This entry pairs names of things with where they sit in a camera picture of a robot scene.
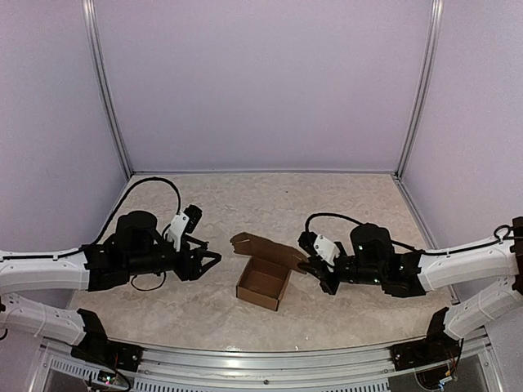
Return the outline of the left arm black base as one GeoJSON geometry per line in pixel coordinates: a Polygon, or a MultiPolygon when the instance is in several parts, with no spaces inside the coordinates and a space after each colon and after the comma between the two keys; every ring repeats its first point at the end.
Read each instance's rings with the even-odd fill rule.
{"type": "Polygon", "coordinates": [[[80,309],[77,313],[83,321],[85,336],[71,347],[73,358],[98,363],[108,368],[136,372],[140,365],[143,348],[139,345],[112,341],[96,313],[80,309]]]}

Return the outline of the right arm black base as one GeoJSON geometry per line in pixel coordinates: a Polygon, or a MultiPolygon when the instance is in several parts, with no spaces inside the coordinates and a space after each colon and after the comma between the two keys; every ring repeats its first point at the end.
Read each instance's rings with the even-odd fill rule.
{"type": "Polygon", "coordinates": [[[444,332],[448,311],[449,307],[445,307],[433,314],[424,338],[389,348],[397,372],[458,358],[462,352],[461,340],[455,340],[444,332]]]}

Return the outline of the brown cardboard box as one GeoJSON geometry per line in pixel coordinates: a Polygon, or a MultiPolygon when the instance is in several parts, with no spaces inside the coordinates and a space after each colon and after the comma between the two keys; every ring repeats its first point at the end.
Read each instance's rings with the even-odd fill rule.
{"type": "Polygon", "coordinates": [[[249,257],[236,284],[236,297],[276,312],[291,273],[306,274],[298,265],[307,262],[307,256],[294,247],[246,232],[233,236],[230,244],[234,254],[249,257]]]}

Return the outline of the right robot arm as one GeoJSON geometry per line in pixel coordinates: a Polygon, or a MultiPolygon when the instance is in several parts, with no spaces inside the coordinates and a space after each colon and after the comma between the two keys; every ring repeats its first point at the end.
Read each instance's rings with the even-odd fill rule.
{"type": "Polygon", "coordinates": [[[298,244],[309,256],[300,270],[312,274],[322,291],[336,294],[341,283],[378,285],[399,298],[424,296],[442,287],[495,277],[496,282],[472,298],[436,312],[418,356],[434,363],[449,350],[451,341],[522,306],[522,219],[500,225],[491,237],[461,247],[426,251],[405,245],[395,248],[388,229],[357,221],[350,233],[352,254],[306,227],[298,244]]]}

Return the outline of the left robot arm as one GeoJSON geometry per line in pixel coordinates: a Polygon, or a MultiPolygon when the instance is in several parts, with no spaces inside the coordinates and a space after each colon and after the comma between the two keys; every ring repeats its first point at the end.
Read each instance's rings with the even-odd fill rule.
{"type": "Polygon", "coordinates": [[[221,261],[206,242],[191,237],[202,212],[189,206],[178,212],[165,233],[155,215],[133,211],[118,218],[103,243],[67,252],[1,254],[1,327],[20,330],[83,350],[97,363],[114,356],[96,313],[64,310],[20,296],[21,292],[68,289],[102,292],[146,274],[173,272],[182,282],[200,279],[221,261]]]}

